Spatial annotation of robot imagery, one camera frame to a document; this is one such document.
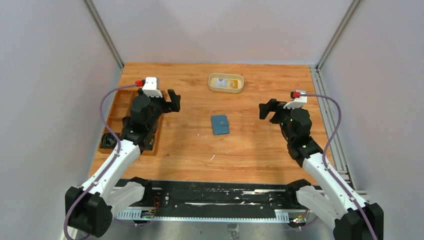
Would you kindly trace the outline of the blue card holder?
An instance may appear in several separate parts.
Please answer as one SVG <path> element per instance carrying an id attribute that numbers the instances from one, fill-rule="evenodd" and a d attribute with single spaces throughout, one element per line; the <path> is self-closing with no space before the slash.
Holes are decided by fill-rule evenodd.
<path id="1" fill-rule="evenodd" d="M 229 121 L 225 114 L 212 115 L 210 117 L 212 133 L 214 136 L 230 133 Z"/>

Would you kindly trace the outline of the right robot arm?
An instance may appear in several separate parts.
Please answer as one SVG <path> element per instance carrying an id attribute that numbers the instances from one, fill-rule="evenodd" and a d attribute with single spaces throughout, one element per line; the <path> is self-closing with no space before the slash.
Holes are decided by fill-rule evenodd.
<path id="1" fill-rule="evenodd" d="M 290 157 L 319 184 L 318 192 L 307 180 L 287 185 L 285 201 L 292 209 L 311 210 L 331 230 L 336 240 L 382 240 L 384 211 L 378 203 L 368 203 L 335 170 L 324 150 L 311 136 L 310 114 L 302 107 L 288 107 L 274 98 L 259 104 L 259 118 L 280 127 Z"/>

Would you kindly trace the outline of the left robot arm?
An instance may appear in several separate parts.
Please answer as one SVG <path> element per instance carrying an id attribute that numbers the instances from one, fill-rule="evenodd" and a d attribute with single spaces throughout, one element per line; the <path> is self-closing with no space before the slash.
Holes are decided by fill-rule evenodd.
<path id="1" fill-rule="evenodd" d="M 65 193 L 63 233 L 70 240 L 68 228 L 86 233 L 86 237 L 103 236 L 115 217 L 132 204 L 142 207 L 160 205 L 152 192 L 152 183 L 140 177 L 131 178 L 118 190 L 114 187 L 123 173 L 147 148 L 156 136 L 162 115 L 179 112 L 181 96 L 167 91 L 170 98 L 148 96 L 141 89 L 131 103 L 129 115 L 122 118 L 122 132 L 116 145 L 101 167 L 79 187 L 71 186 Z"/>

